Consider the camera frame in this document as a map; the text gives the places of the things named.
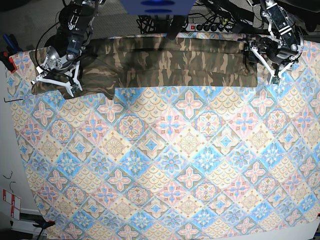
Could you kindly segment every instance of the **patterned tablecloth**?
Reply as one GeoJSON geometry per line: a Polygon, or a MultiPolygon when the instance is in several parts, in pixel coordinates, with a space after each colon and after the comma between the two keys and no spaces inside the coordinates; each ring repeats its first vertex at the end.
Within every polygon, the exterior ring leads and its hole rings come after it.
{"type": "Polygon", "coordinates": [[[29,53],[13,59],[12,119],[49,239],[220,238],[320,213],[320,44],[305,41],[280,86],[260,67],[256,88],[119,88],[113,101],[31,95],[29,53]]]}

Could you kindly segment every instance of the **camouflage fabric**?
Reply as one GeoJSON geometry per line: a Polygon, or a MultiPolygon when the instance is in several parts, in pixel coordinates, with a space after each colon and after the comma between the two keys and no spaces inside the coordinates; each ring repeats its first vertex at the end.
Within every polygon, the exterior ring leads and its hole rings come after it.
{"type": "MultiPolygon", "coordinates": [[[[97,57],[80,62],[83,91],[75,97],[103,93],[109,99],[115,88],[161,86],[233,86],[256,87],[257,66],[246,65],[244,44],[219,39],[139,37],[92,40],[88,50],[97,57]]],[[[39,51],[43,62],[45,51],[39,51]]],[[[35,63],[35,52],[30,53],[35,63]]],[[[57,80],[66,82],[63,77],[57,80]]],[[[32,94],[59,90],[65,99],[71,96],[64,87],[37,82],[32,94]]]]}

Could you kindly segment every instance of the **floral tile pattern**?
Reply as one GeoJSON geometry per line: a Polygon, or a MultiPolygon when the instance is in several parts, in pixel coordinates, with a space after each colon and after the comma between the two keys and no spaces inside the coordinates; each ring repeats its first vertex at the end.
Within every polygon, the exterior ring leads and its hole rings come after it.
{"type": "Polygon", "coordinates": [[[13,56],[12,120],[36,205],[56,223],[48,238],[214,239],[315,221],[320,44],[304,45],[279,86],[258,67],[256,88],[117,88],[113,100],[31,95],[29,53],[13,56]]]}

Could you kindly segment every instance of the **white wall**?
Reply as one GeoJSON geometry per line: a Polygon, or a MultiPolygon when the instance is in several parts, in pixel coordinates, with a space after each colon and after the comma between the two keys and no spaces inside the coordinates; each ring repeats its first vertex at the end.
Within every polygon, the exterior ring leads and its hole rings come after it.
{"type": "Polygon", "coordinates": [[[31,210],[29,213],[39,214],[18,149],[10,104],[4,102],[4,98],[8,100],[6,81],[5,66],[0,62],[0,189],[10,191],[9,183],[11,180],[15,181],[11,188],[14,194],[22,199],[21,208],[31,210]],[[3,175],[10,177],[11,171],[11,180],[5,179],[3,175]]]}

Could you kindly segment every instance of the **power strip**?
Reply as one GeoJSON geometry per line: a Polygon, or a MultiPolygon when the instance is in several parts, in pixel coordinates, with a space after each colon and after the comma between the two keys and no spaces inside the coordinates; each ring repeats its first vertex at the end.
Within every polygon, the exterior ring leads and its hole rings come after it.
{"type": "Polygon", "coordinates": [[[202,33],[228,33],[227,30],[220,31],[214,24],[206,24],[203,23],[188,23],[186,25],[185,31],[187,32],[202,32],[202,33]]]}

